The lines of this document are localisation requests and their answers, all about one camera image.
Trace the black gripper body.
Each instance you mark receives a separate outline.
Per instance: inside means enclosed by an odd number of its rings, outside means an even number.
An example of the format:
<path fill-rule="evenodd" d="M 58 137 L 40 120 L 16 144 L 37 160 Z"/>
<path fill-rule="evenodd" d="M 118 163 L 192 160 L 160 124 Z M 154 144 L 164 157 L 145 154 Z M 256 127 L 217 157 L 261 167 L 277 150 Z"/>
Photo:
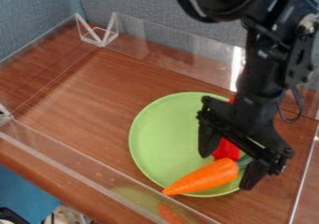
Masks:
<path fill-rule="evenodd" d="M 230 103 L 212 95 L 204 95 L 200 102 L 197 127 L 198 122 L 205 120 L 220 133 L 220 139 L 226 138 L 253 160 L 266 162 L 266 175 L 278 175 L 293 150 L 273 128 L 276 100 L 257 102 L 237 94 Z"/>

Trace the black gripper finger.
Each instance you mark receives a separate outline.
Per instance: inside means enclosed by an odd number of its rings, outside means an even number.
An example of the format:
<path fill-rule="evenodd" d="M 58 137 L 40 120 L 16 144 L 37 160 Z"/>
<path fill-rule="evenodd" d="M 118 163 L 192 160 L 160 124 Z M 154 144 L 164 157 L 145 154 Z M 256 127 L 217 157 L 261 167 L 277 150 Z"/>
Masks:
<path fill-rule="evenodd" d="M 201 120 L 197 127 L 197 152 L 201 158 L 206 158 L 214 152 L 218 142 L 220 133 L 205 120 Z"/>
<path fill-rule="evenodd" d="M 264 175 L 268 173 L 268 170 L 269 165 L 265 161 L 261 159 L 253 160 L 244 171 L 238 187 L 244 190 L 250 190 Z"/>

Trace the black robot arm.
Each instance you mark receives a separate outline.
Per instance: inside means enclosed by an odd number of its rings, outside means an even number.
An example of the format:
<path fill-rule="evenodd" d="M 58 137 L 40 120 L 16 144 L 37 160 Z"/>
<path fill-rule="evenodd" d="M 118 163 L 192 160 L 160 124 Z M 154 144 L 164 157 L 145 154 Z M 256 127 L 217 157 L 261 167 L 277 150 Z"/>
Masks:
<path fill-rule="evenodd" d="M 293 156 L 272 121 L 289 91 L 298 106 L 297 85 L 315 70 L 310 52 L 319 32 L 315 0 L 177 0 L 197 21 L 241 21 L 246 29 L 245 64 L 236 82 L 234 100 L 201 98 L 197 111 L 197 151 L 206 157 L 221 139 L 252 157 L 238 187 L 249 190 L 264 177 L 277 175 Z"/>

